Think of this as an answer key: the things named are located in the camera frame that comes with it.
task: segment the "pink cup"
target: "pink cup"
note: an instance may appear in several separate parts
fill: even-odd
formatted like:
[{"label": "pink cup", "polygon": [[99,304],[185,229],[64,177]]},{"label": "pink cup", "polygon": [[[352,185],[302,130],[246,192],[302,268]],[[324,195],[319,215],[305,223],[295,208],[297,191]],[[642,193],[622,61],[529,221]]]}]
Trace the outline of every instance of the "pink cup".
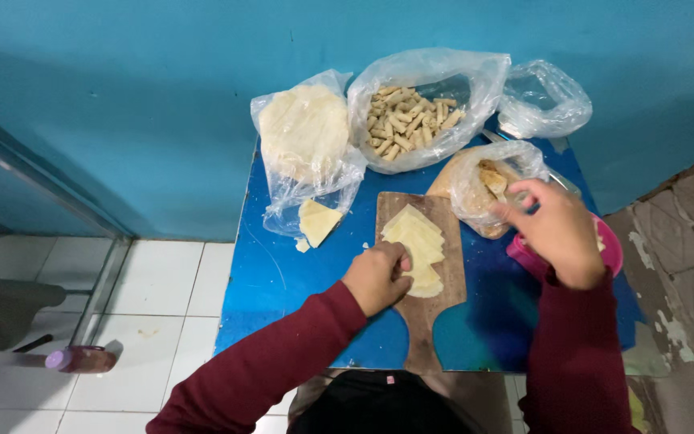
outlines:
[{"label": "pink cup", "polygon": [[[612,270],[612,277],[615,277],[623,267],[623,249],[620,246],[620,241],[618,241],[618,237],[615,236],[612,229],[603,220],[594,213],[591,213],[591,216],[593,221],[596,222],[598,234],[604,239],[603,243],[606,246],[602,251],[602,260],[604,265]],[[529,246],[525,245],[522,234],[517,233],[513,238],[513,242],[507,246],[505,251],[508,256],[518,261],[535,279],[540,281],[545,279],[545,274],[551,265],[540,258]]]}]

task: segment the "clear plastic bag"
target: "clear plastic bag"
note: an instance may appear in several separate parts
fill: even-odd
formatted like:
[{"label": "clear plastic bag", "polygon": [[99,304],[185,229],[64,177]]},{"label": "clear plastic bag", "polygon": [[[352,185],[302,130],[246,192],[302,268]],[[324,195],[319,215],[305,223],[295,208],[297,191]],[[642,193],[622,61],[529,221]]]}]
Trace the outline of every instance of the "clear plastic bag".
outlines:
[{"label": "clear plastic bag", "polygon": [[[543,161],[542,151],[528,141],[503,141],[472,148],[464,154],[451,171],[449,194],[451,209],[458,219],[467,223],[479,235],[496,240],[509,229],[508,225],[489,213],[496,198],[480,181],[478,163],[494,162],[496,171],[505,177],[507,185],[521,179],[539,178],[547,181],[549,173]],[[507,202],[521,203],[525,194],[505,191]]]},{"label": "clear plastic bag", "polygon": [[304,236],[298,206],[307,199],[342,214],[352,205],[366,161],[349,141],[344,89],[351,76],[327,70],[251,101],[271,201],[266,230]]},{"label": "clear plastic bag", "polygon": [[[449,48],[410,49],[369,65],[347,90],[350,136],[374,172],[395,174],[440,162],[464,147],[496,110],[510,68],[510,55]],[[451,98],[465,113],[459,123],[424,149],[383,160],[366,141],[371,95],[380,86],[415,87],[421,96]]]},{"label": "clear plastic bag", "polygon": [[593,105],[564,71],[533,60],[510,68],[498,110],[500,128],[516,138],[556,138],[588,123]]}]

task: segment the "bag of spring rolls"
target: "bag of spring rolls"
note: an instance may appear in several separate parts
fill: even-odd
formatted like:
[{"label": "bag of spring rolls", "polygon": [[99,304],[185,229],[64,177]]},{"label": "bag of spring rolls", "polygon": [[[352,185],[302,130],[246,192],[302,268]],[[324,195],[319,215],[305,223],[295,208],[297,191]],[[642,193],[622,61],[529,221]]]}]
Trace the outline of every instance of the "bag of spring rolls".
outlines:
[{"label": "bag of spring rolls", "polygon": [[464,147],[502,95],[510,56],[410,49],[369,65],[347,90],[350,136],[371,170],[395,174]]},{"label": "bag of spring rolls", "polygon": [[547,181],[542,151],[528,141],[503,141],[468,149],[451,169],[449,196],[458,219],[484,238],[496,240],[510,228],[489,212],[494,202],[521,205],[525,194],[507,191],[521,179]]},{"label": "bag of spring rolls", "polygon": [[351,76],[328,70],[251,101],[271,202],[266,230],[302,237],[299,205],[308,199],[349,210],[366,164],[349,142],[344,89]]}]

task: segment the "person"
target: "person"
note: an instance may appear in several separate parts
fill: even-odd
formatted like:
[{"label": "person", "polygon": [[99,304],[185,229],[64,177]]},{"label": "person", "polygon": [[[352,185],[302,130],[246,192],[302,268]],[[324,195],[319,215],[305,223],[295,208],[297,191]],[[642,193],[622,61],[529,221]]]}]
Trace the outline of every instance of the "person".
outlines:
[{"label": "person", "polygon": [[[531,179],[522,207],[493,212],[551,264],[519,406],[535,433],[636,433],[616,332],[612,272],[599,254],[591,216],[560,188]],[[253,432],[283,395],[322,372],[366,325],[398,301],[412,279],[400,243],[357,256],[327,291],[217,354],[175,388],[149,434]],[[405,371],[348,370],[288,427],[290,433],[477,432],[449,403]]]}]

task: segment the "hand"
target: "hand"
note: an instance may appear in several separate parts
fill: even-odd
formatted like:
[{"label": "hand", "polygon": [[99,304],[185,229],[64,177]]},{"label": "hand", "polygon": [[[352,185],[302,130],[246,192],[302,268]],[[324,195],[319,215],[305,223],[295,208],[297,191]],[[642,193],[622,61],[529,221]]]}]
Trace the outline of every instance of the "hand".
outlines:
[{"label": "hand", "polygon": [[382,241],[352,260],[342,282],[367,317],[398,301],[409,292],[414,279],[401,276],[411,270],[406,247],[400,242]]},{"label": "hand", "polygon": [[512,205],[496,203],[491,211],[524,235],[529,246],[548,261],[556,278],[568,288],[588,290],[602,279],[605,268],[596,244],[596,230],[585,205],[557,185],[539,179],[513,183],[509,192],[529,192],[521,205],[533,215]]}]

